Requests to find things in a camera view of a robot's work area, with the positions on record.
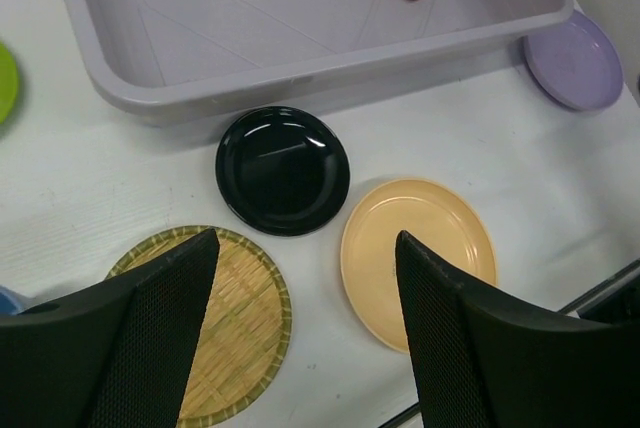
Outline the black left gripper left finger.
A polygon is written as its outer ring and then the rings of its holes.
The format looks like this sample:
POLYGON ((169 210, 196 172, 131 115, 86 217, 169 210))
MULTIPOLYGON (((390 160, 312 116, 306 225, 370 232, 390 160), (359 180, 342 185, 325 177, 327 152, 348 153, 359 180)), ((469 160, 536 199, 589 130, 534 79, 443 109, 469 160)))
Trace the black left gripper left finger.
POLYGON ((3 315, 2 426, 176 426, 218 254, 209 228, 121 275, 3 315))

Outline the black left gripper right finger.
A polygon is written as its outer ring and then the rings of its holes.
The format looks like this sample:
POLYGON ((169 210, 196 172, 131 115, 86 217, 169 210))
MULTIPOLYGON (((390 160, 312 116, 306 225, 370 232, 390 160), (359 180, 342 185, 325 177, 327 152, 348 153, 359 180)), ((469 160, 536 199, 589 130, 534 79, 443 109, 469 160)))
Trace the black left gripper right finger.
POLYGON ((530 304, 408 232, 397 284, 427 427, 635 427, 639 320, 606 324, 530 304))

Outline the blue plastic cup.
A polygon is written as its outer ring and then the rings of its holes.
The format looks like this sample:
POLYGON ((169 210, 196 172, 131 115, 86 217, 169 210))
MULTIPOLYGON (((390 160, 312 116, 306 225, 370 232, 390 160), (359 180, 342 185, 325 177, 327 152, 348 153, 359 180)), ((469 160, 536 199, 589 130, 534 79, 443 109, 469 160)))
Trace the blue plastic cup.
POLYGON ((0 314, 1 315, 16 315, 24 310, 24 306, 19 297, 8 290, 7 288, 0 287, 0 314))

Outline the green plastic plate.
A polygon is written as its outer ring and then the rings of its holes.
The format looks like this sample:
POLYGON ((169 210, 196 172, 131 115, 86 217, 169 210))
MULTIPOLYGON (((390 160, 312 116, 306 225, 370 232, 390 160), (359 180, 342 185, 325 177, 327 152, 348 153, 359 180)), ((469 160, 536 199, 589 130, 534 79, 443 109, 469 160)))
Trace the green plastic plate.
POLYGON ((9 49, 0 44, 0 123, 11 114, 20 90, 19 69, 9 49))

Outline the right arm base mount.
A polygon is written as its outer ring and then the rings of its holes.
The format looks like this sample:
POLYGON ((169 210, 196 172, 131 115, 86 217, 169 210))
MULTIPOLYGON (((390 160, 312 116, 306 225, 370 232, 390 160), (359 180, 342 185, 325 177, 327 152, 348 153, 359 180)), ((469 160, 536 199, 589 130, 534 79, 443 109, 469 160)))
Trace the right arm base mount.
POLYGON ((560 314, 606 324, 639 320, 639 260, 559 310, 560 314))

